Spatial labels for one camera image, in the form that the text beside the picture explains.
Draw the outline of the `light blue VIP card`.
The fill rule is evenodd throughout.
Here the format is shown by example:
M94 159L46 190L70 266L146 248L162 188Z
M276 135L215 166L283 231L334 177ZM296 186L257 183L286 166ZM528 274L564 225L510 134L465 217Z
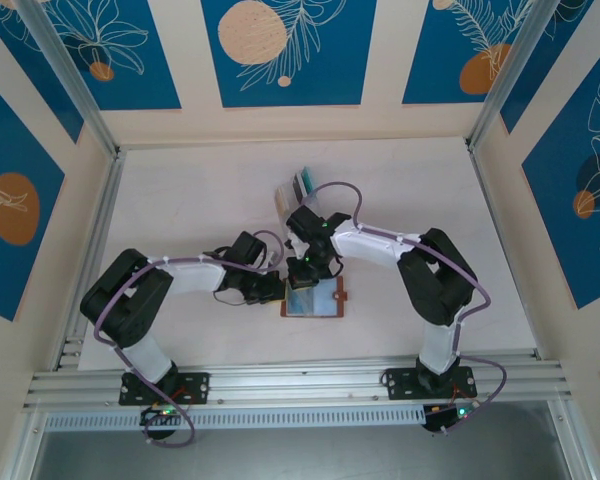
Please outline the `light blue VIP card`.
M308 317L314 313L314 295L311 289L291 290L286 299L287 316Z

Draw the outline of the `brown leather card holder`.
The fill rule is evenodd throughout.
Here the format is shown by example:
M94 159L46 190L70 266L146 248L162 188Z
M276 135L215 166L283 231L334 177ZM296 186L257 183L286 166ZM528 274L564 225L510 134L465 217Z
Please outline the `brown leather card holder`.
M342 318L348 294L341 276L320 280L320 284L311 289L314 295L314 313L308 317L287 316L286 301L281 303L280 316L283 318Z

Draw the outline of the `clear acrylic card stand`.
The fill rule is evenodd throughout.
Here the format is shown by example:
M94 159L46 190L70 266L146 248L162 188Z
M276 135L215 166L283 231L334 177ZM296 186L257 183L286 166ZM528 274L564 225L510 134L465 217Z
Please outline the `clear acrylic card stand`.
M300 205L306 205L311 210L313 210L317 215L323 216L322 209L321 209L320 203L318 201L317 195L314 194L313 192L311 194L306 194L306 196L304 197L304 199L301 203L298 203L296 201L296 199L294 198L293 192L292 192L292 188L291 188L291 179L294 176L294 174L286 182L279 185L279 186L284 186L286 188L286 190L287 190L286 195L287 195L287 199L290 204L289 209L283 215L279 215L277 212L279 222L281 224L283 231L287 230L287 227L285 226L286 220L289 218L291 213L293 211L295 211Z

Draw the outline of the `grey metal panel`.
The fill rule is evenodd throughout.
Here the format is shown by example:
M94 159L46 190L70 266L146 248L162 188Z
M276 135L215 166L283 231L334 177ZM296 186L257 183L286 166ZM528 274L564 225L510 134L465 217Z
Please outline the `grey metal panel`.
M203 431L182 449L133 433L50 433L32 480L571 480L552 438L415 427Z

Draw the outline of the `black controller board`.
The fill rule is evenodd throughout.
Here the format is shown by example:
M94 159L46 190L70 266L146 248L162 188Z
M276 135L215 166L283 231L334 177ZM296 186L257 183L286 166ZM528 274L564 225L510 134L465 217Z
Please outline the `black controller board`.
M479 407L478 402L459 405L425 405L423 427L431 433L445 433L468 419Z
M180 422L179 412L172 406L152 406L141 411L141 427L177 426Z

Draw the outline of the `long aluminium frame rail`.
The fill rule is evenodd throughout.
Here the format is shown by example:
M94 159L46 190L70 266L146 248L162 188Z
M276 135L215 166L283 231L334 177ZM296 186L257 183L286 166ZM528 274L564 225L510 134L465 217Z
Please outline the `long aluminium frame rail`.
M479 399L567 400L572 396L562 366L533 350L471 353ZM206 366L207 386L195 392L208 408L272 408L384 405L389 397L384 371L412 367L412 356L368 359ZM25 396L27 411L116 409L121 371L58 370L34 374Z

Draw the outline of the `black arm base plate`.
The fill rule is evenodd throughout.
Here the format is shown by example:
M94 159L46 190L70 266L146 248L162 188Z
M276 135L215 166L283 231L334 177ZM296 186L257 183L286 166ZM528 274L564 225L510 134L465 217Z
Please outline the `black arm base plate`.
M206 372L168 374L155 387L179 405L205 405L210 375ZM121 378L118 403L121 406L149 406L164 399L133 373Z
M478 394L470 367L455 366L442 375L426 369L390 368L380 377L390 400L451 400L464 394L475 398Z

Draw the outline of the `aluminium side rail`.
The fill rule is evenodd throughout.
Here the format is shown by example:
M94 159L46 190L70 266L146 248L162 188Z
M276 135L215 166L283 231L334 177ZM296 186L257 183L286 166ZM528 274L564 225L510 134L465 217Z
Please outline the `aluminium side rail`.
M524 322L525 329L528 332L528 337L533 339L534 352L536 354L538 354L539 356L541 356L543 346L542 346L541 342L539 341L537 332L535 331L533 321L529 319L528 304L525 302L523 296L521 295L520 282L516 278L515 270L512 268L511 256L507 252L506 241L503 236L502 222L500 221L497 209L493 202L491 191L489 189L489 185L487 182L487 177L485 176L485 174L483 172L483 167L481 166L481 163L480 163L478 157L476 156L475 152L473 150L469 149L468 153L469 153L469 157L471 159L472 165L474 167L475 174L478 179L480 188L482 190L482 194L484 196L485 203L489 210L491 221L494 225L494 229L495 229L495 232L496 232L496 235L498 238L499 251L501 252L501 256L504 258L505 263L506 263L506 271L508 273L508 278L510 279L510 284L511 284L511 287L509 287L509 290L515 291L516 307L510 308L510 313L511 313L510 317L513 318L514 317L513 312L516 312L517 318L520 321Z
M97 278L101 264L104 245L106 243L111 218L113 215L115 200L117 198L121 176L123 173L126 152L119 148L116 156L108 167L105 182L98 198L97 208L89 230L88 242L79 269L76 285L71 290L69 304L62 320L62 328L54 346L49 369L56 371L61 366L64 347L67 340L78 333L78 339L84 338L87 320L82 319L80 313L80 302L90 285Z

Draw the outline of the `blue floral wall poster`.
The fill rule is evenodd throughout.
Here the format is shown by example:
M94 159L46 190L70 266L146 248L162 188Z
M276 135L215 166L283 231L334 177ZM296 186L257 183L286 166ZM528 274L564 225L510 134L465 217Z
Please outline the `blue floral wall poster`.
M402 103L483 101L533 3L430 0Z
M0 95L0 317L22 302L64 172Z
M13 0L0 0L0 38L76 144L84 119L17 12Z
M500 110L511 134L593 0L560 0Z
M200 0L226 109L357 106L377 0Z
M600 298L600 58L523 163L575 305Z
M48 0L43 10L101 110L181 107L148 0Z

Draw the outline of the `aluminium frame leg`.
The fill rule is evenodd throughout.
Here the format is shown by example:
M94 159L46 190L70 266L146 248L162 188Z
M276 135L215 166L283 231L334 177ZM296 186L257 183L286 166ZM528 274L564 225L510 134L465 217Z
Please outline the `aluminium frame leg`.
M547 406L571 480L598 480L573 402L553 399Z
M48 412L39 401L28 403L15 417L0 480L32 480Z

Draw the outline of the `aluminium frame post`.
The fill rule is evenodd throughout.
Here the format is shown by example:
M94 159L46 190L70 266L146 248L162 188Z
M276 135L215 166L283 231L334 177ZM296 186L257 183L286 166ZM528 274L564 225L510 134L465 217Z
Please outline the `aluminium frame post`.
M534 0L528 17L521 25L505 63L487 94L477 120L466 138L467 149L474 154L497 119L504 102L533 53L560 0Z
M119 156L119 145L43 7L37 0L13 0L13 3L85 125L102 150L116 160Z

